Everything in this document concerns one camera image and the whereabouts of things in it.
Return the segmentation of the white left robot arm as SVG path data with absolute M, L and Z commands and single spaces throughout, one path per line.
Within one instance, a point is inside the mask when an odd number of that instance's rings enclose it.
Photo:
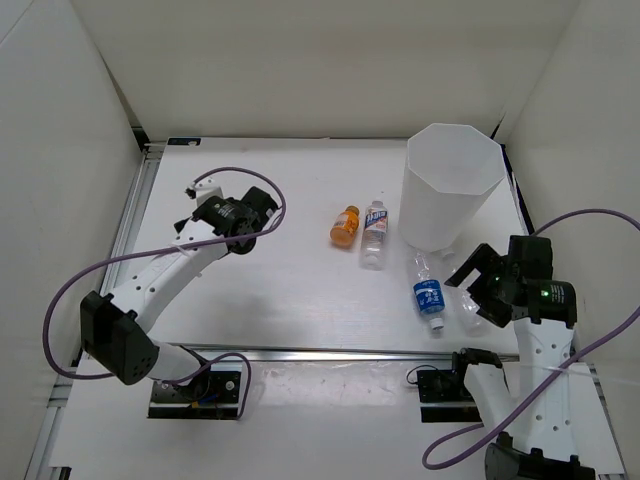
M 83 349 L 123 384 L 145 377 L 175 382 L 188 400 L 206 395 L 210 377 L 201 363 L 181 347 L 148 336 L 171 301 L 211 263 L 230 253 L 244 255 L 255 246 L 250 238 L 263 230 L 277 204 L 252 187 L 241 199 L 223 198 L 216 187 L 190 217 L 174 225 L 176 247 L 154 256 L 131 279 L 101 296 L 93 291 L 80 304 Z

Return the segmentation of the clear unlabelled plastic bottle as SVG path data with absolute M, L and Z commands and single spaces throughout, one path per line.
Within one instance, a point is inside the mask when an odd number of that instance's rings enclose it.
M 449 279 L 457 272 L 462 261 L 452 248 L 442 250 L 440 253 L 444 280 Z M 486 333 L 484 320 L 477 314 L 478 306 L 471 299 L 469 293 L 463 289 L 463 284 L 458 287 L 446 286 L 445 290 L 452 301 L 452 310 L 461 327 L 468 336 L 480 337 Z

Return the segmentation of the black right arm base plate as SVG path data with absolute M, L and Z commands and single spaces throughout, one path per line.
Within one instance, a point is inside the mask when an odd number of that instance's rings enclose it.
M 409 370 L 405 380 L 409 386 L 418 390 L 422 423 L 481 421 L 471 394 L 453 370 L 441 370 L 433 365 L 423 364 Z

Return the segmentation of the orange juice bottle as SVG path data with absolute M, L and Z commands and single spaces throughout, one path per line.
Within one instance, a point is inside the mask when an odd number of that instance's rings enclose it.
M 347 206 L 333 223 L 330 230 L 332 244 L 339 248 L 350 248 L 359 228 L 359 208 Z

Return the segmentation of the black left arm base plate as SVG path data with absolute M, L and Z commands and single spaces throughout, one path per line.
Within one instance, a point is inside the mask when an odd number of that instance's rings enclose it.
M 212 367 L 194 386 L 154 384 L 147 417 L 156 420 L 237 420 L 242 380 L 242 365 L 231 362 Z

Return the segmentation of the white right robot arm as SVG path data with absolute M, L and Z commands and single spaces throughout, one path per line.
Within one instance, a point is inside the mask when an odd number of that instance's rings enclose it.
M 576 292 L 553 277 L 549 239 L 511 236 L 508 252 L 479 245 L 447 280 L 468 286 L 477 313 L 491 324 L 512 326 L 519 355 L 519 393 L 507 385 L 504 366 L 490 351 L 465 348 L 455 354 L 449 387 L 473 398 L 490 435 L 484 471 L 488 479 L 593 479 L 579 458 L 565 374 L 577 323 Z

